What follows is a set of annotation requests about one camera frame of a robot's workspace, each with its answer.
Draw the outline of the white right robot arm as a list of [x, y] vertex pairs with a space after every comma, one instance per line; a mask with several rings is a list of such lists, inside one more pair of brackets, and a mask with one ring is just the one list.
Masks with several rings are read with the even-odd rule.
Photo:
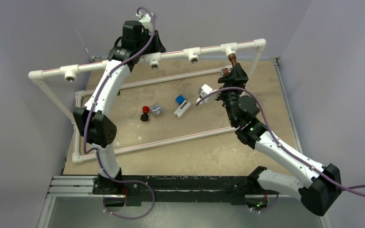
[[317, 216], [323, 216], [342, 193], [327, 178], [341, 182], [340, 170], [333, 164], [316, 162], [270, 132], [266, 122], [257, 118], [262, 113], [257, 99], [242, 95], [248, 76], [239, 63], [221, 70], [218, 83], [222, 84], [217, 100], [222, 101], [232, 127], [236, 128], [239, 141], [278, 162], [292, 176], [257, 167], [249, 176], [248, 188], [253, 193], [262, 190], [290, 195]]

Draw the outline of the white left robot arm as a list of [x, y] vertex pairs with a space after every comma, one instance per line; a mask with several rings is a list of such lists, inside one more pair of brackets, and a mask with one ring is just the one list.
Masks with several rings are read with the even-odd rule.
[[100, 170], [94, 180], [97, 185], [104, 184], [110, 194], [118, 194], [123, 182], [113, 147], [117, 127], [109, 119], [109, 112], [121, 85], [139, 62], [140, 56], [166, 51], [153, 19], [126, 21], [118, 41], [121, 45], [115, 45], [110, 50], [105, 71], [93, 95], [83, 108], [77, 107], [73, 111], [84, 145], [90, 144], [98, 155]]

